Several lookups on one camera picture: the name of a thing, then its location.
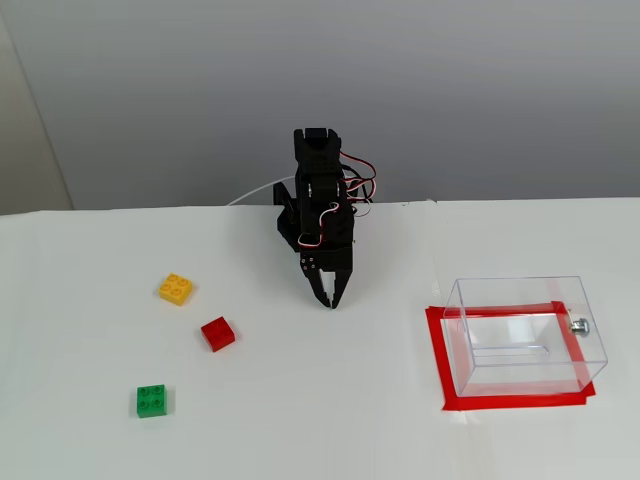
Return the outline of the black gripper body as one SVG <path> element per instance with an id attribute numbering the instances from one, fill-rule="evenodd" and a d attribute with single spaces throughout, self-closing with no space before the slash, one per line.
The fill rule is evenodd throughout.
<path id="1" fill-rule="evenodd" d="M 318 254 L 324 271 L 352 266 L 354 216 L 349 203 L 330 202 L 298 236 L 301 252 Z"/>

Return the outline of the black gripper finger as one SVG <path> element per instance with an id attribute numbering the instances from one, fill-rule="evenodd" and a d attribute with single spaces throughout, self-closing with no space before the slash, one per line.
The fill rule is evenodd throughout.
<path id="1" fill-rule="evenodd" d="M 321 278 L 322 262 L 318 254 L 311 252 L 300 253 L 300 268 L 308 280 L 316 299 L 325 307 L 331 307 L 331 301 L 325 291 Z"/>
<path id="2" fill-rule="evenodd" d="M 326 294 L 326 307 L 336 309 L 344 295 L 350 280 L 351 270 L 323 272 L 323 287 Z"/>

